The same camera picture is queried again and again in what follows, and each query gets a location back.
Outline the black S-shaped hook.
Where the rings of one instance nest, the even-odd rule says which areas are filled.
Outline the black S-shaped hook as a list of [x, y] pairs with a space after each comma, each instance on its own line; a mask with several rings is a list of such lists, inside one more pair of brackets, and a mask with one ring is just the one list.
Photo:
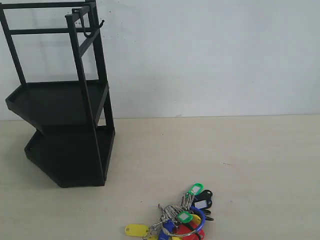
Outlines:
[[[86, 5], [86, 7], [89, 8], [88, 12], [85, 13], [84, 8], [72, 8], [72, 14], [77, 15], [80, 24], [81, 24], [81, 29], [83, 30], [84, 36], [89, 39], [92, 38], [95, 34], [95, 32], [100, 29], [104, 25], [104, 20], [99, 23], [98, 21], [98, 12], [96, 10], [96, 7], [92, 7], [91, 5]], [[84, 20], [84, 15], [88, 15], [88, 20], [89, 20], [89, 27], [85, 27], [85, 20]]]

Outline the colourful key tag bunch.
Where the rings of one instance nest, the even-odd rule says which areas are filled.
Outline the colourful key tag bunch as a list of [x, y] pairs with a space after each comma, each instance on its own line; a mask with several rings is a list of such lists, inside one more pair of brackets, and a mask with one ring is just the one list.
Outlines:
[[213, 221], [213, 192], [202, 183], [193, 184], [177, 204], [158, 205], [159, 220], [150, 225], [129, 224], [124, 233], [143, 240], [203, 240], [205, 223]]

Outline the black metal two-tier rack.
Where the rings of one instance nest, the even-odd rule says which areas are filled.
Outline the black metal two-tier rack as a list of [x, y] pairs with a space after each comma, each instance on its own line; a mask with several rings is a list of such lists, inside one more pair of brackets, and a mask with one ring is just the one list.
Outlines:
[[[36, 131], [24, 152], [59, 187], [99, 187], [107, 179], [115, 138], [110, 86], [101, 28], [86, 38], [72, 9], [94, 0], [3, 3], [0, 21], [20, 85], [6, 98], [8, 109]], [[5, 10], [70, 8], [65, 28], [11, 29]], [[77, 79], [27, 82], [13, 41], [14, 35], [68, 34]]]

